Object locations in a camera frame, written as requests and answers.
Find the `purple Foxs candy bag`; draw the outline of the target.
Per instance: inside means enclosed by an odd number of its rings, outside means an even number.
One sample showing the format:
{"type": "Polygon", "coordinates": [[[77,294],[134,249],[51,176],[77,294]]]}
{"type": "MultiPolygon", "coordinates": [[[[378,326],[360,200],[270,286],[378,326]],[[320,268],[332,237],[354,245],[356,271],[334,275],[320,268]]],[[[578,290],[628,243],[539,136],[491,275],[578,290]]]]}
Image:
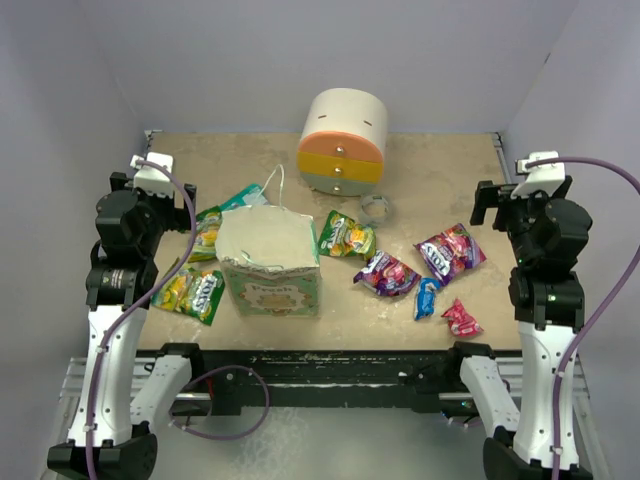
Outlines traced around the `purple Foxs candy bag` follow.
{"type": "Polygon", "coordinates": [[[486,261],[486,255],[462,223],[414,244],[441,287],[486,261]]]}

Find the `green Fresh paper bag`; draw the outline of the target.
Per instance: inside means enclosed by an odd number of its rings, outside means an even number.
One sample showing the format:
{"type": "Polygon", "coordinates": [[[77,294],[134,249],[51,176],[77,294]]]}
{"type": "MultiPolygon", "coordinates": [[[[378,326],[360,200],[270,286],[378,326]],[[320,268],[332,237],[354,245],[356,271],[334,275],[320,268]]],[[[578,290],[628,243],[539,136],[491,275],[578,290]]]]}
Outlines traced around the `green Fresh paper bag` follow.
{"type": "Polygon", "coordinates": [[[231,301],[241,317],[320,316],[321,284],[314,219],[278,201],[251,203],[222,213],[216,254],[231,301]]]}

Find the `green Foxs candy bag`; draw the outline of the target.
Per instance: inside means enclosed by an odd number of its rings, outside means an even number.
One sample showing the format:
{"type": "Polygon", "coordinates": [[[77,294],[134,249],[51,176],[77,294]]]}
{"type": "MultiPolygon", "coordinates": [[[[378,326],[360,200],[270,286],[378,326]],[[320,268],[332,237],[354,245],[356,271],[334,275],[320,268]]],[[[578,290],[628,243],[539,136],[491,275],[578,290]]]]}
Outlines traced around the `green Foxs candy bag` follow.
{"type": "Polygon", "coordinates": [[[318,239],[318,251],[324,256],[362,256],[368,260],[376,252],[376,234],[372,227],[332,210],[318,239]]]}

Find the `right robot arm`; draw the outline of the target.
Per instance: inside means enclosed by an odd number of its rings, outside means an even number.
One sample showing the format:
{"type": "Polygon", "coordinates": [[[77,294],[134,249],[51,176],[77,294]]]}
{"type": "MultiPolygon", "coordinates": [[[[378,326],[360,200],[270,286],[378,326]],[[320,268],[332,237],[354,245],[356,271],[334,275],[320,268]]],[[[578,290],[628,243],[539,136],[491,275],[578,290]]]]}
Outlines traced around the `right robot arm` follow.
{"type": "Polygon", "coordinates": [[[521,340],[521,399],[514,401],[487,345],[455,343],[446,383],[469,391],[486,432],[488,479],[590,479],[574,435],[571,345],[585,327],[584,290],[573,268],[586,247],[592,219],[558,192],[515,196],[515,185],[479,182],[470,222],[496,211],[495,230],[506,233],[516,260],[509,297],[521,340]]]}

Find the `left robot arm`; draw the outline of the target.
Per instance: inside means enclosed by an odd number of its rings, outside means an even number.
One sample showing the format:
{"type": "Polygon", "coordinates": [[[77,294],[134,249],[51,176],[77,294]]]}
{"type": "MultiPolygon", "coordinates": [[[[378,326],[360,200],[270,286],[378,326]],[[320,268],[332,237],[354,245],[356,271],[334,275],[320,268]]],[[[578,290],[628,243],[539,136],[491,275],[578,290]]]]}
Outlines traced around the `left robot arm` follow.
{"type": "Polygon", "coordinates": [[[64,442],[50,448],[47,466],[69,479],[147,479],[157,434],[170,421],[180,390],[206,378],[194,343],[166,344],[138,393],[132,391],[137,347],[158,275],[154,257],[162,235],[191,228],[197,188],[180,187],[176,207],[168,178],[143,189],[138,177],[115,172],[96,205],[99,234],[86,278],[89,346],[80,400],[64,442]]]}

